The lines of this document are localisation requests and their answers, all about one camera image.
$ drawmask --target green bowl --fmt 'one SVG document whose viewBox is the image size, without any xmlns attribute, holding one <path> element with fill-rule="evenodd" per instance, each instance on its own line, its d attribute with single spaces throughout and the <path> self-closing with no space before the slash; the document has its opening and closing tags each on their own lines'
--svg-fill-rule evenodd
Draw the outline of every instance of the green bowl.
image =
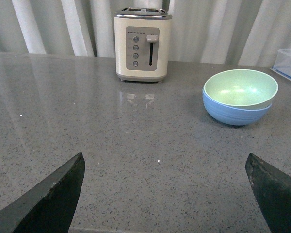
<svg viewBox="0 0 291 233">
<path fill-rule="evenodd" d="M 213 75 L 204 85 L 211 99 L 235 108 L 262 109 L 278 91 L 276 80 L 260 71 L 233 69 Z"/>
</svg>

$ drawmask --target plastic container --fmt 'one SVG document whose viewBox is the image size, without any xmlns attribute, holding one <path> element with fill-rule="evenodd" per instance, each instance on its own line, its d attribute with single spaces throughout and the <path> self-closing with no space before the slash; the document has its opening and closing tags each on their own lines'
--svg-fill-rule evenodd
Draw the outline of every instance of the plastic container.
<svg viewBox="0 0 291 233">
<path fill-rule="evenodd" d="M 207 112 L 216 120 L 228 125 L 248 125 L 260 120 L 271 108 L 271 104 L 263 109 L 240 109 L 214 101 L 206 95 L 203 88 L 203 102 Z"/>
<path fill-rule="evenodd" d="M 279 49 L 272 70 L 291 80 L 291 49 Z"/>
</svg>

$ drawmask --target bowl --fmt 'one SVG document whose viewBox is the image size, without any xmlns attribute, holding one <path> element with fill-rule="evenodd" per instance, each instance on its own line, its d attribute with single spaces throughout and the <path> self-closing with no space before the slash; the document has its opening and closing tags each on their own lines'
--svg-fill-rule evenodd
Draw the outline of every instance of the bowl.
<svg viewBox="0 0 291 233">
<path fill-rule="evenodd" d="M 211 99 L 203 88 L 203 102 L 207 112 L 216 120 L 228 125 L 248 125 L 260 120 L 272 104 L 262 109 L 241 109 L 221 104 Z"/>
<path fill-rule="evenodd" d="M 263 72 L 233 69 L 213 75 L 204 88 L 211 99 L 221 104 L 242 109 L 262 109 L 272 103 L 278 84 Z"/>
</svg>

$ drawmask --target cream toaster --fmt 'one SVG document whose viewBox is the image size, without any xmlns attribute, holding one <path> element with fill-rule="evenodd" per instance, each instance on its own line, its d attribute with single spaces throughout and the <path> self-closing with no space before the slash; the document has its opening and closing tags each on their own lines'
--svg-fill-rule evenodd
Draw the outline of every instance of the cream toaster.
<svg viewBox="0 0 291 233">
<path fill-rule="evenodd" d="M 167 74 L 172 16 L 125 8 L 114 15 L 116 73 L 124 81 L 161 82 Z"/>
</svg>

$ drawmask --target curtain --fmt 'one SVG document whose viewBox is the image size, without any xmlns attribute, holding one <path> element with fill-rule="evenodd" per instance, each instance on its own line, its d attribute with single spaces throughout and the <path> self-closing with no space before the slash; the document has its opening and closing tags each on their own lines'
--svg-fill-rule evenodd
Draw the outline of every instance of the curtain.
<svg viewBox="0 0 291 233">
<path fill-rule="evenodd" d="M 0 0 L 0 51 L 115 57 L 129 6 L 172 14 L 172 61 L 270 67 L 291 49 L 291 0 Z"/>
</svg>

